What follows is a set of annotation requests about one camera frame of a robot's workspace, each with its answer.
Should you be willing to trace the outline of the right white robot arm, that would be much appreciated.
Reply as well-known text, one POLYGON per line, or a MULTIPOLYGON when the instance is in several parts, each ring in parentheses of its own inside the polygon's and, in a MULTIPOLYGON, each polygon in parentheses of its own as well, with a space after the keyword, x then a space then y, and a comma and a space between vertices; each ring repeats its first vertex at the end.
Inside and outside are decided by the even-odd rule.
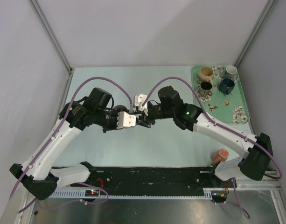
POLYGON ((235 159, 218 162, 209 175, 210 184, 220 187, 234 177, 246 176, 260 181, 265 175, 272 155, 271 139, 267 134, 245 134, 225 123, 207 116, 200 107, 184 103, 172 86, 158 91, 159 104, 145 102, 146 95, 134 98, 134 107, 142 114, 137 124, 150 128, 157 119, 173 119, 182 130, 204 134, 235 151, 235 159))

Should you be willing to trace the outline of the blue mug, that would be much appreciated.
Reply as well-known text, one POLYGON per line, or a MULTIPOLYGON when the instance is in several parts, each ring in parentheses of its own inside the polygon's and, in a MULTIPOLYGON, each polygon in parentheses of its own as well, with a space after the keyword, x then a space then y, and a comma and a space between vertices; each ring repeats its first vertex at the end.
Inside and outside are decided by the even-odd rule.
POLYGON ((234 87, 235 87, 234 81, 231 79, 225 78, 219 84, 218 89, 221 93, 229 95, 233 91, 234 87))

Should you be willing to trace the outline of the mauve purple mug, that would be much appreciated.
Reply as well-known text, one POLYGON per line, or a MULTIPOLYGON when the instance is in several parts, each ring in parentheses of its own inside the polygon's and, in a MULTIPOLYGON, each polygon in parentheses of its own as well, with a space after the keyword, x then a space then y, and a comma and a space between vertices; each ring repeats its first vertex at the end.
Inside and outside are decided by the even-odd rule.
POLYGON ((128 112, 128 109, 124 105, 116 105, 113 107, 113 110, 117 110, 119 112, 128 112))

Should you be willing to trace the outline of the beige wooden mug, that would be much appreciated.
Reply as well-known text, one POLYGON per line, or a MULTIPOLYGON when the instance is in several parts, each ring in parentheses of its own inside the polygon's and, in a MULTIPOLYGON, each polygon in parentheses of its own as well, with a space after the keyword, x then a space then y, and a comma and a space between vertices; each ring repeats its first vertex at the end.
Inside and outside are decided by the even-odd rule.
POLYGON ((202 82, 209 82, 213 85, 214 71, 210 67, 202 67, 197 74, 197 78, 202 82))

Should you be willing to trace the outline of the grey mug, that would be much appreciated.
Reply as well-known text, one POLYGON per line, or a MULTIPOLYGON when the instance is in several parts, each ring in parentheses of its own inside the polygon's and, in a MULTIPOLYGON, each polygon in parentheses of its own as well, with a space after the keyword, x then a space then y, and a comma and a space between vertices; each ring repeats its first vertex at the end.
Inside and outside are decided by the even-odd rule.
POLYGON ((237 74, 237 68, 233 65, 228 65, 225 68, 225 78, 232 79, 237 74))

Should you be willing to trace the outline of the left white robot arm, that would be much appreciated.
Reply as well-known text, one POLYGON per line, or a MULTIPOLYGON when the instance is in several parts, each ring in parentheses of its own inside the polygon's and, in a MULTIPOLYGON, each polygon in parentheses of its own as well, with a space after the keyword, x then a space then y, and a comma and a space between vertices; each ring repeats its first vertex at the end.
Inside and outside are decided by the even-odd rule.
POLYGON ((48 198, 60 187, 83 182, 92 186, 97 181, 95 168, 88 162, 73 167, 53 168, 58 156, 86 127, 95 124, 105 128, 113 121, 116 111, 106 106, 112 95, 94 88, 89 96, 67 104, 59 115, 54 128, 36 152, 24 163, 13 164, 12 175, 38 200, 48 198))

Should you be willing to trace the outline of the salmon pink mug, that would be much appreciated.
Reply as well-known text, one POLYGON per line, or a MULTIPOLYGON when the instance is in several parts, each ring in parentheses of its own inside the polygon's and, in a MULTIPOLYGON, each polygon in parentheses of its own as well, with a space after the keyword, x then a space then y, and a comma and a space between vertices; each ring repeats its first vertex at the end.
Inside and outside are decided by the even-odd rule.
POLYGON ((229 157, 229 152, 226 149, 220 149, 214 152, 211 156, 211 165, 215 165, 219 162, 225 162, 229 157))

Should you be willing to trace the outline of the black striped mug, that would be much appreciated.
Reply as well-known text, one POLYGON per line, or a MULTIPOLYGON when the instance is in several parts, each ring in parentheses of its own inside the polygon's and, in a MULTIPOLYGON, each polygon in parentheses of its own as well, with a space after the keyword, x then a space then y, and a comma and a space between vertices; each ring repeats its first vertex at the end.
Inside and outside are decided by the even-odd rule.
POLYGON ((212 96, 213 93, 211 89, 212 89, 211 82, 201 82, 199 87, 199 95, 201 97, 212 96))

